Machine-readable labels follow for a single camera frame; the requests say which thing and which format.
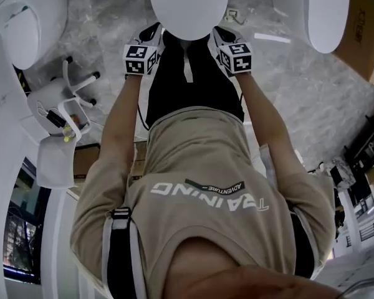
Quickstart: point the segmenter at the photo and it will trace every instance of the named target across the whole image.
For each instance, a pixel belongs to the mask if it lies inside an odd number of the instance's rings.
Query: black strap
[[[129,207],[115,209],[112,212],[113,225],[108,256],[107,282],[113,299],[137,299],[133,278],[132,255],[130,253]],[[116,220],[127,220],[125,228],[119,228]]]
[[[314,271],[314,254],[305,229],[294,212],[291,213],[292,225],[294,226],[295,247],[297,258],[295,263],[295,275],[310,278]]]

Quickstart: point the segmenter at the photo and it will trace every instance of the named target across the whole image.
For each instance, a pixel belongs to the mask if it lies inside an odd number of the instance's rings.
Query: window
[[[36,184],[36,168],[27,159],[19,171],[7,211],[2,262],[4,276],[40,283],[43,222],[50,189]]]

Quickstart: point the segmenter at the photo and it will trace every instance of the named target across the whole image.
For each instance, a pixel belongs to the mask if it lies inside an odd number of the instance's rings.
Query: floor
[[[274,12],[271,0],[229,0],[229,5],[240,10],[240,21],[246,20],[243,26],[232,26],[251,42],[252,74],[284,118],[306,167],[314,168],[339,155],[364,124],[365,115],[374,110],[374,87],[333,55],[319,54],[295,39]],[[32,89],[47,84],[53,76],[61,76],[61,61],[69,55],[74,58],[71,82],[99,71],[102,77],[80,94],[97,100],[87,113],[103,125],[123,86],[123,46],[136,29],[154,21],[155,14],[150,0],[69,0],[68,11],[58,45],[27,70],[26,77]],[[255,33],[288,37],[291,43],[257,40]],[[209,46],[215,54],[212,39]],[[191,76],[188,66],[186,75]],[[152,79],[144,77],[141,86],[143,116]],[[135,139],[143,140],[147,132],[137,120]],[[250,135],[248,114],[246,122]],[[102,127],[94,125],[79,143],[99,142],[101,133]]]

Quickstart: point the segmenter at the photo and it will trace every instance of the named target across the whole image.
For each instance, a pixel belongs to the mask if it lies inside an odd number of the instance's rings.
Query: sleeve
[[[102,285],[102,235],[107,213],[123,204],[128,171],[115,159],[98,159],[87,174],[77,203],[70,249],[80,271]]]
[[[328,176],[295,174],[279,181],[279,191],[309,223],[319,252],[319,261],[323,265],[335,238],[332,179]]]

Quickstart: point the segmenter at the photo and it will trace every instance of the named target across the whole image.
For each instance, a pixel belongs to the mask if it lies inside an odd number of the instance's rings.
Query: t-shirt
[[[127,187],[127,170],[100,158],[90,169],[71,236],[79,265],[102,289],[102,232],[108,212],[130,207],[140,243],[148,297],[161,298],[172,256],[182,241],[202,237],[240,265],[295,270],[287,201],[312,229],[320,261],[335,236],[332,187],[300,174],[279,191],[252,167],[244,127],[234,116],[190,108],[157,121],[149,133],[144,176]]]

